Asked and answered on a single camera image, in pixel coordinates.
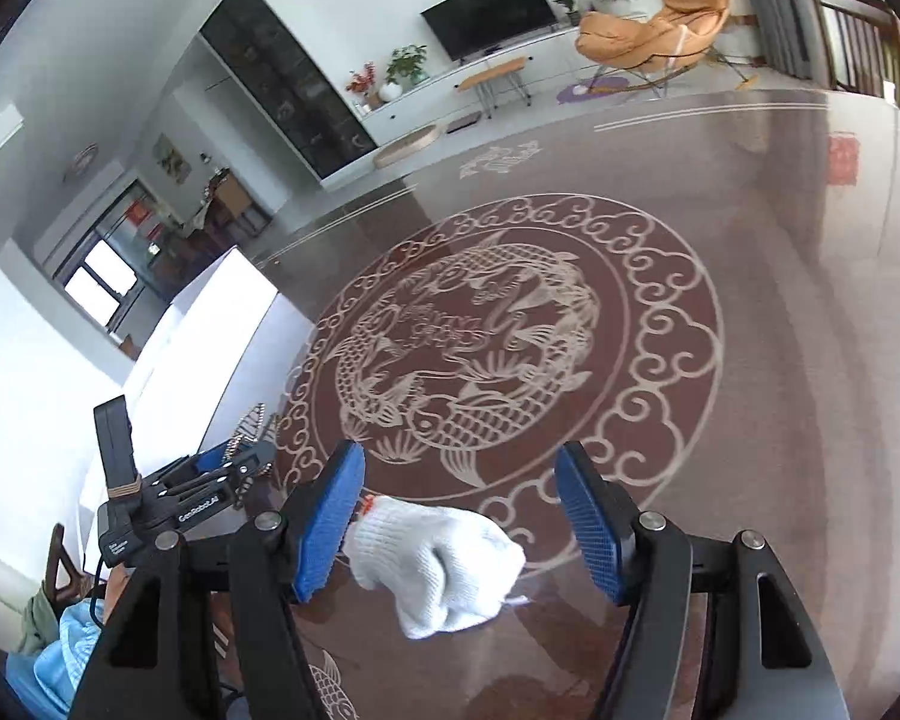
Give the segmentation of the dining table with chairs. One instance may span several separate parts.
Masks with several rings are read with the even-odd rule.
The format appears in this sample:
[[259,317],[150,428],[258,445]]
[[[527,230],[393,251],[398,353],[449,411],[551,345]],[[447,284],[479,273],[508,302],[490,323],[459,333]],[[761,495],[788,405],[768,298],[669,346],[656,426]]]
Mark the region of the dining table with chairs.
[[203,190],[198,210],[172,227],[162,250],[178,271],[196,271],[231,247],[255,241],[272,215],[230,169],[217,171]]

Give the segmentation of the white cardboard box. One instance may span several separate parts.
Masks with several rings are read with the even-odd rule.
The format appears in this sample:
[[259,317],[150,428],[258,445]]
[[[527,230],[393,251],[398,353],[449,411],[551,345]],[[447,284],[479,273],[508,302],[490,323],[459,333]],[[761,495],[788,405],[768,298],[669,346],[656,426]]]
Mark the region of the white cardboard box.
[[221,444],[256,405],[283,408],[313,323],[230,249],[165,310],[126,379],[136,468],[148,476]]

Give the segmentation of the wooden bench hairpin legs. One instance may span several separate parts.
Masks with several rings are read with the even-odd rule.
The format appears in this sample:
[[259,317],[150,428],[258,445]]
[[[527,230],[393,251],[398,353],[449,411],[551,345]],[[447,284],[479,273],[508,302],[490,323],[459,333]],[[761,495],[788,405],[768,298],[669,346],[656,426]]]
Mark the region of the wooden bench hairpin legs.
[[521,78],[521,72],[525,70],[528,62],[530,62],[528,57],[519,55],[516,59],[507,60],[502,64],[489,65],[486,70],[476,71],[473,75],[466,76],[463,82],[458,83],[457,89],[460,93],[473,91],[476,94],[482,115],[486,119],[491,119],[494,112],[499,109],[494,91],[495,82],[507,83],[509,88],[515,91],[527,106],[531,106],[532,95]]

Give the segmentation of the white tv cabinet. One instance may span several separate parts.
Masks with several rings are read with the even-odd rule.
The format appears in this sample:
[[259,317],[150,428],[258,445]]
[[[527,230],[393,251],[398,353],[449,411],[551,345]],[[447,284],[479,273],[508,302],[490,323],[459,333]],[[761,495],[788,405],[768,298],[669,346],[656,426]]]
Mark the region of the white tv cabinet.
[[532,107],[549,91],[586,82],[593,75],[595,64],[575,50],[577,34],[577,28],[544,31],[430,76],[365,114],[361,124],[383,146],[425,125],[453,121],[475,110],[494,117],[510,103]]

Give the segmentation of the black flat television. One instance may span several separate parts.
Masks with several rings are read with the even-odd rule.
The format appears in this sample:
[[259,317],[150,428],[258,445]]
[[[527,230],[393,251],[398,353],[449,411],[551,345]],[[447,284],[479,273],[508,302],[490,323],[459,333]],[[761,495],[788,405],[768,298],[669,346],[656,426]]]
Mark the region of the black flat television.
[[421,16],[452,60],[557,23],[548,0],[443,0]]

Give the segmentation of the oval beige floor mat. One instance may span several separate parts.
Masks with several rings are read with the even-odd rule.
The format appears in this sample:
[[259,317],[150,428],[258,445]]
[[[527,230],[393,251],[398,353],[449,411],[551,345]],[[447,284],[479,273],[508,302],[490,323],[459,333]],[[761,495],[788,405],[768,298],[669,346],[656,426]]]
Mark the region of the oval beige floor mat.
[[414,130],[414,132],[406,133],[388,145],[382,146],[374,154],[374,166],[377,169],[383,169],[398,161],[406,160],[409,156],[436,143],[441,133],[442,129],[439,124],[429,124]]

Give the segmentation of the green potted plant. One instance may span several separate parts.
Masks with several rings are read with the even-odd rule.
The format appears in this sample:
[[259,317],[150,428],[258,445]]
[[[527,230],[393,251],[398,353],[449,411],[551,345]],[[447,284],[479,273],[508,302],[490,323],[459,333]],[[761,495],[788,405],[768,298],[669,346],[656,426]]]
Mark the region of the green potted plant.
[[427,78],[425,60],[427,60],[425,44],[408,44],[393,50],[386,66],[386,81],[400,83],[405,88],[418,86]]

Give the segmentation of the red flower vase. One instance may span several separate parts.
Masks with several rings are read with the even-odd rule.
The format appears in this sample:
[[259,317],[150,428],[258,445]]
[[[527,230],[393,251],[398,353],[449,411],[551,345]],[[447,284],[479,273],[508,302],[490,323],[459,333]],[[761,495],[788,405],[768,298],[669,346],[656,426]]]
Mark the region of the red flower vase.
[[382,105],[382,98],[380,98],[379,94],[377,70],[375,70],[374,62],[365,62],[361,70],[353,71],[349,75],[346,91],[352,94],[354,98],[359,99],[365,109],[379,109]]

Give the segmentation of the dark wooden chair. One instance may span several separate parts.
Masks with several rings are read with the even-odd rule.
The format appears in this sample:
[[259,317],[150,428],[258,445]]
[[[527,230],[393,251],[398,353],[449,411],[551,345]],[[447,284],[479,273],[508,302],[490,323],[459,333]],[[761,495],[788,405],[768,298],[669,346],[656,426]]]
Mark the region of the dark wooden chair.
[[884,0],[813,0],[829,86],[900,109],[900,19]]

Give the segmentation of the orange lounge chair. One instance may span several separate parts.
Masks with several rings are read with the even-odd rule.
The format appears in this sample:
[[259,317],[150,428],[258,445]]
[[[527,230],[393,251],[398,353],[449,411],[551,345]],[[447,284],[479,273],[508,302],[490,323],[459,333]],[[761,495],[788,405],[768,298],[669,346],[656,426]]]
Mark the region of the orange lounge chair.
[[587,86],[575,93],[593,94],[601,78],[624,73],[637,80],[635,91],[651,89],[662,98],[671,78],[683,75],[707,57],[735,71],[738,89],[756,83],[717,49],[715,41],[730,18],[731,0],[662,0],[650,20],[589,11],[582,16],[575,50],[592,60],[596,70]]

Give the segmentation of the black glass display cabinet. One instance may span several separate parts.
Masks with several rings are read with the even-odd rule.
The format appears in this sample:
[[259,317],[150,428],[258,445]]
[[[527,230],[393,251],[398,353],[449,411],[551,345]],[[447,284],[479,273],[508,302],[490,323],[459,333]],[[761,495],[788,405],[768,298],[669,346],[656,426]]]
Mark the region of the black glass display cabinet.
[[265,0],[222,0],[199,34],[318,179],[377,148]]

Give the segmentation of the white glove orange cuff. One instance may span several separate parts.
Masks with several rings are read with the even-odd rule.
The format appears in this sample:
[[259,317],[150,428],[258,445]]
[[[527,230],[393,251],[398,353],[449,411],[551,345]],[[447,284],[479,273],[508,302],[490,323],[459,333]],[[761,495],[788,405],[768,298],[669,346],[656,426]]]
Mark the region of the white glove orange cuff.
[[393,595],[409,640],[491,621],[526,564],[520,544],[484,515],[388,496],[364,504],[343,554],[361,589]]

